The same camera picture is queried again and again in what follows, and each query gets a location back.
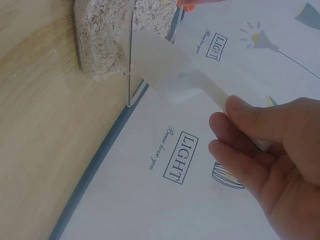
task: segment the white plastic scoop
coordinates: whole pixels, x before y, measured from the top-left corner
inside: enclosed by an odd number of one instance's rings
[[[168,95],[172,102],[190,97],[190,90],[203,90],[225,113],[228,94],[215,82],[201,72],[191,58],[180,48],[174,46],[156,33],[135,32],[132,36],[132,61],[143,79],[158,92]],[[231,66],[212,65],[214,75],[223,80],[237,78],[234,89],[241,88],[239,97],[257,107],[267,107],[267,101],[258,96],[246,81],[243,74],[235,72]],[[267,150],[270,143],[253,140],[261,149]]]

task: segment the blue stripe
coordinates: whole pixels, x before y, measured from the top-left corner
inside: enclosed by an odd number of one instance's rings
[[[67,202],[65,208],[61,216],[59,217],[54,229],[49,237],[49,240],[58,240],[61,238],[62,233],[64,232],[69,220],[71,219],[76,207],[78,206],[82,196],[84,195],[87,187],[89,186],[91,180],[94,178],[98,168],[100,167],[102,161],[105,159],[107,153],[111,149],[112,145],[114,144],[115,140],[117,139],[119,133],[121,132],[122,128],[127,123],[129,117],[135,110],[137,104],[147,91],[149,85],[147,84],[143,89],[140,97],[138,98],[136,104],[132,107],[125,107],[117,120],[115,121],[114,125],[110,129],[108,135],[103,140],[101,146],[95,153],[93,159],[89,163],[88,167],[84,171],[80,181],[78,182],[77,186],[75,187],[69,201]]]

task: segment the wooden surface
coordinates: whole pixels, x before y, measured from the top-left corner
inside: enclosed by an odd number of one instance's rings
[[[79,70],[71,0],[0,1],[0,239],[44,240],[125,105]]]

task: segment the lamp illustration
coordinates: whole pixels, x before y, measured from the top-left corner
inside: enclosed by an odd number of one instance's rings
[[[308,2],[302,6],[295,20],[309,28],[320,30],[320,13]]]
[[[232,188],[232,189],[244,189],[245,187],[234,177],[232,176],[219,162],[215,162],[212,177],[217,182]]]
[[[271,49],[276,53],[279,51],[279,47],[270,42],[263,30],[261,30],[259,34],[253,34],[251,39],[254,43],[254,49]]]
[[[270,49],[272,51],[274,51],[275,53],[279,53],[282,54],[283,56],[285,56],[286,58],[290,59],[291,61],[293,61],[294,63],[298,64],[300,67],[304,68],[306,71],[308,71],[309,73],[311,73],[313,76],[315,76],[317,79],[320,80],[320,77],[318,77],[317,75],[315,75],[312,71],[310,71],[309,69],[307,69],[305,66],[303,66],[302,64],[300,64],[299,62],[297,62],[296,60],[292,59],[291,57],[289,57],[288,55],[284,54],[282,51],[280,51],[280,48],[276,45],[274,45],[269,38],[267,37],[266,33],[264,30],[260,29],[260,22],[257,23],[257,27],[256,29],[254,29],[254,27],[252,26],[251,23],[247,22],[248,26],[250,27],[250,29],[255,32],[253,33],[253,35],[251,36],[251,41],[252,43],[249,43],[246,48],[250,49],[251,47],[253,49]],[[240,28],[240,30],[246,34],[249,34],[247,30]],[[241,41],[249,41],[249,38],[241,38]]]

